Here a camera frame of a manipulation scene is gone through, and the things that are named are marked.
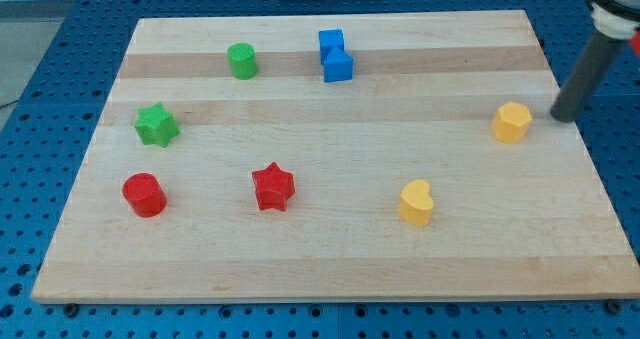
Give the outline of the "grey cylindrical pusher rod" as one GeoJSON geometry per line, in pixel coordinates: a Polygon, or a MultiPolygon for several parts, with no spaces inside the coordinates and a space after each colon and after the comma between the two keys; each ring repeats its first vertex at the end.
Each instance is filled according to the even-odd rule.
{"type": "Polygon", "coordinates": [[[550,108],[556,121],[571,123],[578,118],[626,43],[593,31],[550,108]]]}

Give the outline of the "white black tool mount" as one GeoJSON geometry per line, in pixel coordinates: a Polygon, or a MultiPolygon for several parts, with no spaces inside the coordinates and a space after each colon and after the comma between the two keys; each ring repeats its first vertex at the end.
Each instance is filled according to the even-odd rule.
{"type": "Polygon", "coordinates": [[[630,40],[639,31],[639,0],[586,0],[595,28],[616,40],[630,40]]]}

